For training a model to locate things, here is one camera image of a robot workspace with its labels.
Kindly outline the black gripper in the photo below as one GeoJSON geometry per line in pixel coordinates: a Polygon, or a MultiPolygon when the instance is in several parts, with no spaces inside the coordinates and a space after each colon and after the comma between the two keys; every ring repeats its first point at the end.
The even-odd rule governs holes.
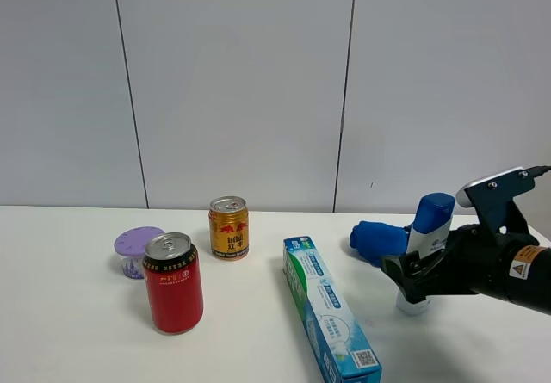
{"type": "Polygon", "coordinates": [[[411,304],[436,295],[482,294],[503,301],[541,299],[541,246],[530,233],[491,233],[481,225],[453,230],[445,248],[383,256],[381,270],[411,304]]]}

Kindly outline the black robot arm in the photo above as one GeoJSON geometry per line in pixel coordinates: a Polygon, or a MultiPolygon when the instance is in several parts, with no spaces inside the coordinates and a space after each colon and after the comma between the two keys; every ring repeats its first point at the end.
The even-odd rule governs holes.
{"type": "Polygon", "coordinates": [[[384,256],[382,271],[410,303],[437,295],[483,294],[550,313],[550,249],[529,233],[488,233],[464,225],[424,258],[416,251],[384,256]]]}

